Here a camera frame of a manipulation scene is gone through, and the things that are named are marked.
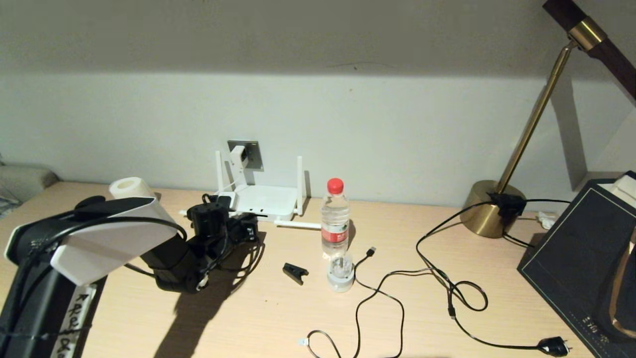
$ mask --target wooden desk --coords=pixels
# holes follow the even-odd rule
[[[163,207],[187,227],[179,210],[201,200],[202,192],[158,189]],[[82,199],[107,195],[105,185],[58,183],[0,221],[4,248],[17,225],[70,210]],[[318,222],[320,201],[311,199],[303,220]],[[376,254],[361,266],[359,279],[376,286],[395,269],[424,267],[416,241],[457,211],[432,206],[352,203],[356,229],[350,252],[357,261],[369,247]],[[370,291],[355,285],[344,294],[326,282],[319,233],[259,223],[266,233],[265,252],[256,270],[235,292],[233,276],[216,272],[210,286],[197,295],[165,292],[154,281],[131,270],[111,273],[88,336],[84,357],[311,357],[298,345],[313,329],[336,341],[343,357],[356,349],[354,312]],[[528,241],[541,226],[519,220],[511,233]],[[490,307],[473,312],[457,303],[457,315],[475,336],[500,344],[534,345],[562,336],[574,347],[569,357],[592,357],[576,335],[516,271],[523,249],[505,240],[481,238],[462,225],[444,230],[422,244],[423,253],[453,280],[470,280],[487,292]],[[4,303],[15,267],[0,261],[0,303]],[[285,262],[307,268],[299,286],[283,272]],[[140,259],[134,264],[145,267]],[[400,298],[406,308],[404,358],[530,357],[537,351],[492,348],[464,333],[446,312],[446,292],[431,276],[394,276],[383,290]],[[468,299],[481,304],[477,293]],[[360,357],[395,355],[399,348],[399,306],[383,296],[360,311]],[[335,357],[325,338],[312,337],[312,348],[324,358]]]

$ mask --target bottle label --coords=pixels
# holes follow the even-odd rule
[[[344,225],[322,225],[322,238],[332,243],[339,243],[349,238],[349,223]]]

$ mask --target red bottle cap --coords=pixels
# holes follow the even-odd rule
[[[342,194],[342,190],[345,188],[345,184],[339,178],[331,178],[327,182],[327,190],[329,194],[338,195]]]

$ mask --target robotic arm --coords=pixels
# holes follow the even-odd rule
[[[0,357],[80,357],[106,276],[137,256],[162,290],[206,288],[235,247],[258,244],[256,216],[230,218],[209,199],[188,210],[195,236],[187,241],[153,197],[91,197],[16,228],[5,252],[18,271],[0,315]]]

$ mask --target brass lamp base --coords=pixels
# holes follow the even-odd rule
[[[495,180],[482,180],[473,184],[464,207],[467,208],[471,205],[491,201],[492,199],[488,193],[495,192],[497,184],[498,182]],[[525,199],[523,193],[512,185],[506,186],[504,194],[517,195]],[[499,207],[495,204],[477,206],[460,215],[460,218],[463,225],[470,231],[493,239],[503,237],[504,233],[507,233],[516,221],[515,216],[507,218],[504,222],[502,217],[499,216]]]

